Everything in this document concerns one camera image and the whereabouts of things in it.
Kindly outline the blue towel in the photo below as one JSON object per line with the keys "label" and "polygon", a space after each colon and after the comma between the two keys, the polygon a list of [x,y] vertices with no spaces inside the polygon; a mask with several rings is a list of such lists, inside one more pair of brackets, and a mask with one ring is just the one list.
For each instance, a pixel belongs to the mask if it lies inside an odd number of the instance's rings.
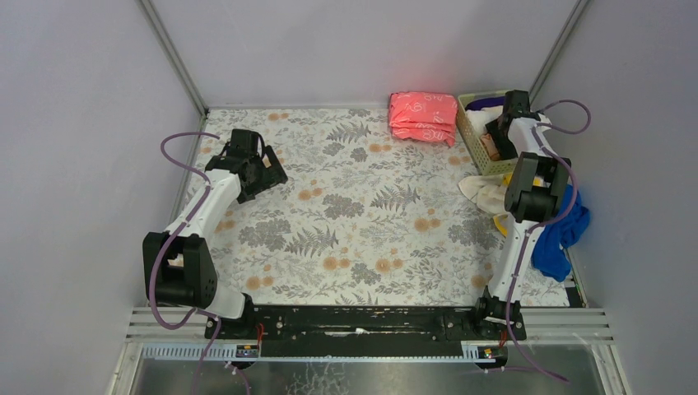
{"label": "blue towel", "polygon": [[588,229],[591,220],[589,209],[577,193],[570,213],[555,224],[547,225],[536,243],[532,254],[532,266],[543,276],[563,282],[572,266],[565,249],[577,244]]}

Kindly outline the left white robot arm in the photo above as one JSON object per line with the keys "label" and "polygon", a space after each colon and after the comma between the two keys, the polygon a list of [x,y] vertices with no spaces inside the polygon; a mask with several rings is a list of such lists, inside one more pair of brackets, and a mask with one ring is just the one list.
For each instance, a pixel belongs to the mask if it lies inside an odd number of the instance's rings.
{"label": "left white robot arm", "polygon": [[219,222],[233,203],[254,200],[288,180],[282,164],[259,132],[234,129],[221,152],[204,170],[171,156],[161,142],[161,154],[173,165],[197,175],[202,187],[184,211],[161,232],[150,232],[142,243],[147,299],[156,321],[178,328],[162,317],[160,302],[188,306],[191,314],[214,319],[239,319],[248,301],[239,291],[224,290],[208,246]]}

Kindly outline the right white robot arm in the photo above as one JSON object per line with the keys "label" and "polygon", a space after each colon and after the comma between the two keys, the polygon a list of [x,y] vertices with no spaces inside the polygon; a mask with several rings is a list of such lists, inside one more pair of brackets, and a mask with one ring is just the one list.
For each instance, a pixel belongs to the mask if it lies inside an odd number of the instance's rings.
{"label": "right white robot arm", "polygon": [[562,207],[570,175],[570,161],[557,156],[542,134],[550,126],[531,110],[528,92],[519,90],[505,93],[501,116],[486,126],[499,153],[516,161],[505,191],[504,248],[472,317],[475,333],[487,340],[525,336],[520,277],[544,227]]}

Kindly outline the orange cartoon towel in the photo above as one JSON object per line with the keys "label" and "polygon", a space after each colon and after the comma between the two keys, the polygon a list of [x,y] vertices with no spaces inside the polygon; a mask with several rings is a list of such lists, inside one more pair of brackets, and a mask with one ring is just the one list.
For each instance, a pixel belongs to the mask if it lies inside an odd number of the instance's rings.
{"label": "orange cartoon towel", "polygon": [[500,160],[500,153],[491,134],[486,133],[480,136],[480,141],[486,151],[487,157],[492,161]]}

